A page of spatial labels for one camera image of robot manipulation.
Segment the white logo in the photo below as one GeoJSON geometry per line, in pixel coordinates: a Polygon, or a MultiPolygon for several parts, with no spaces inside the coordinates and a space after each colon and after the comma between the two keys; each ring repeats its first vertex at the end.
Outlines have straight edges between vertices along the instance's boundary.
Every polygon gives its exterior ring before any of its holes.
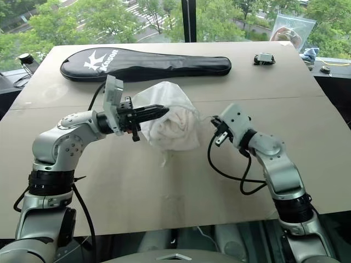
{"type": "Polygon", "coordinates": [[[94,52],[88,57],[88,59],[90,60],[90,63],[84,62],[84,67],[89,67],[89,68],[92,68],[93,70],[97,70],[99,68],[99,66],[95,66],[95,64],[101,63],[100,70],[106,72],[107,71],[107,67],[113,61],[114,57],[117,55],[118,50],[114,49],[112,51],[112,53],[109,55],[109,57],[105,61],[104,61],[104,58],[105,58],[105,56],[107,54],[105,54],[102,57],[96,59],[95,58],[95,53],[96,53],[96,50],[94,50],[94,52]]]}

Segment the white cloth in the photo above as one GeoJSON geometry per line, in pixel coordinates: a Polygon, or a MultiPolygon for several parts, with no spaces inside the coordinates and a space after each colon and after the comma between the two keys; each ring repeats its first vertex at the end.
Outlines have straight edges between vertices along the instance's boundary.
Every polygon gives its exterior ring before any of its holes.
{"type": "Polygon", "coordinates": [[[187,151],[199,147],[198,111],[182,89],[171,82],[161,82],[132,98],[133,107],[159,104],[169,111],[159,119],[141,123],[141,132],[149,143],[162,150],[187,151]]]}

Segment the cardboard surface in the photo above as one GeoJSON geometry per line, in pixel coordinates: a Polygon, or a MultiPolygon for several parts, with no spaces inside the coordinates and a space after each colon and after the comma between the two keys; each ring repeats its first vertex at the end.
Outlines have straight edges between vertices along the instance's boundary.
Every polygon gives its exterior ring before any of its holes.
{"type": "MultiPolygon", "coordinates": [[[[141,134],[141,142],[133,142],[130,135],[108,135],[86,148],[76,176],[87,178],[77,187],[98,235],[275,217],[267,188],[242,196],[238,182],[221,177],[208,165],[207,146],[214,127],[206,117],[221,113],[231,102],[242,106],[257,130],[284,139],[288,156],[297,165],[321,213],[351,209],[342,195],[351,184],[351,133],[290,45],[245,42],[118,46],[170,54],[222,55],[230,58],[233,68],[225,77],[171,79],[201,113],[198,149],[162,153],[141,134]],[[261,51],[273,53],[277,63],[269,69],[252,66],[254,54],[261,51]]],[[[27,184],[34,138],[63,116],[86,110],[98,86],[70,82],[59,73],[61,60],[83,48],[55,47],[0,122],[0,218],[6,226],[0,229],[1,238],[14,236],[19,214],[12,206],[27,184]]],[[[128,83],[125,95],[157,82],[128,83]]],[[[99,96],[97,111],[101,103],[99,96]]],[[[233,176],[242,176],[247,164],[229,142],[214,147],[212,157],[218,168],[233,176]]],[[[256,160],[249,177],[263,178],[256,160]]],[[[76,198],[70,206],[77,209],[75,235],[88,235],[76,198]]]]}

